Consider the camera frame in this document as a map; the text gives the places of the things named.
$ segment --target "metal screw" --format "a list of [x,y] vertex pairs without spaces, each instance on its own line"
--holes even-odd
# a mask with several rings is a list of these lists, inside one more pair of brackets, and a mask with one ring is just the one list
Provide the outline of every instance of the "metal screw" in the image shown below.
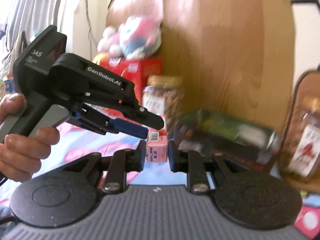
[[199,193],[206,192],[208,189],[209,189],[209,187],[206,184],[203,184],[203,183],[195,184],[192,187],[192,190],[194,192],[199,192]]
[[104,189],[107,191],[116,191],[119,188],[120,188],[120,185],[119,183],[116,183],[116,182],[107,183],[106,186],[104,187]]

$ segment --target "pink box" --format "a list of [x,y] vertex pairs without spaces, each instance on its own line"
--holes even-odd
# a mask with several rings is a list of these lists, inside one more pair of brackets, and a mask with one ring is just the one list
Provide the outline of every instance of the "pink box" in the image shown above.
[[164,127],[161,130],[150,128],[147,138],[147,162],[160,163],[167,162],[168,156],[168,138],[165,125],[165,117],[161,115],[164,120]]

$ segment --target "red box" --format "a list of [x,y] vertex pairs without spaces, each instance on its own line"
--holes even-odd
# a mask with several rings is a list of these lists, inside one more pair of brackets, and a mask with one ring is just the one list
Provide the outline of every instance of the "red box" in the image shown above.
[[[142,59],[142,60],[126,60],[120,58],[100,58],[98,62],[103,68],[124,77],[134,83],[134,93],[139,102],[142,104],[142,92],[147,85],[148,77],[150,75],[160,75],[162,71],[162,60],[156,59]],[[119,111],[113,109],[103,108],[103,112],[114,117],[125,119]]]

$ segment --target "barcode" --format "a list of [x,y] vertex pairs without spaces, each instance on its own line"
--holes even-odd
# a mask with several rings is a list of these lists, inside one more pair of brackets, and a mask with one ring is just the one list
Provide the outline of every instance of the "barcode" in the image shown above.
[[151,132],[149,142],[157,142],[159,140],[159,132]]

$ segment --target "jar label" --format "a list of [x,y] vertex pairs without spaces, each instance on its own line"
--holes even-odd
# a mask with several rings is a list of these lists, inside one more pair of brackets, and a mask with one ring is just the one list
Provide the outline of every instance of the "jar label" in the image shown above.
[[303,177],[308,176],[320,153],[320,129],[308,125],[302,134],[300,143],[288,166],[290,172]]
[[144,95],[142,99],[142,106],[154,114],[164,115],[164,98]]

